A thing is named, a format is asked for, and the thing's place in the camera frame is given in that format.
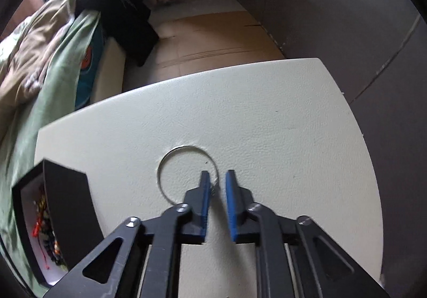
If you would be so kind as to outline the black jewelry box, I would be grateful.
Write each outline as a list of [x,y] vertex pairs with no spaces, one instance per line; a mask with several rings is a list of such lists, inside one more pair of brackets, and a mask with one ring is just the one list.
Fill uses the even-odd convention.
[[104,239],[82,172],[44,159],[12,188],[12,200],[25,256],[44,287]]

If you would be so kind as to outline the white low table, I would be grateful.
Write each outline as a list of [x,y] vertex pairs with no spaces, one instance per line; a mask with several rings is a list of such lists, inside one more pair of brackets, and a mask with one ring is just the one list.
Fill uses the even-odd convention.
[[234,170],[276,214],[310,216],[370,275],[383,258],[373,164],[341,90],[319,59],[238,65],[135,89],[38,133],[35,160],[86,173],[105,235],[159,216],[207,170]]

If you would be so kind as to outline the green bed sheet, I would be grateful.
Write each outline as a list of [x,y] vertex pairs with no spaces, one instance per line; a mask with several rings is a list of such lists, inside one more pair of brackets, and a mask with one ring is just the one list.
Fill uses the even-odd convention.
[[35,279],[24,254],[11,189],[34,167],[38,131],[74,111],[80,65],[100,16],[84,10],[77,17],[54,54],[40,93],[18,108],[1,141],[1,254],[9,254],[6,267],[12,270],[12,278],[34,297],[42,297],[47,289]]

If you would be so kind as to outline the beige duvet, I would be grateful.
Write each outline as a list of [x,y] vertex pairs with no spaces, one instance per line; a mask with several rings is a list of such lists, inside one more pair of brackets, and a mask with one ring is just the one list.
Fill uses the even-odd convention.
[[74,22],[76,0],[50,0],[1,42],[1,110],[42,89],[54,52]]

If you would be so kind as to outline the black clothing on bed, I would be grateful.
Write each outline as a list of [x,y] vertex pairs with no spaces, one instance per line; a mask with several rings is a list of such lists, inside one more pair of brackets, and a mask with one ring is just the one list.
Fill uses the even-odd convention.
[[100,12],[105,35],[114,38],[138,67],[145,64],[159,42],[159,35],[149,23],[151,10],[145,0],[76,0],[75,14],[84,10]]

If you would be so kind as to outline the dark grey wardrobe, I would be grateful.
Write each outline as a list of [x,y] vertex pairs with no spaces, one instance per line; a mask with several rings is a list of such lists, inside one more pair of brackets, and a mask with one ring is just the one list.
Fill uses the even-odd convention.
[[383,210],[382,273],[426,284],[426,22],[410,0],[238,0],[289,58],[318,57],[366,140]]

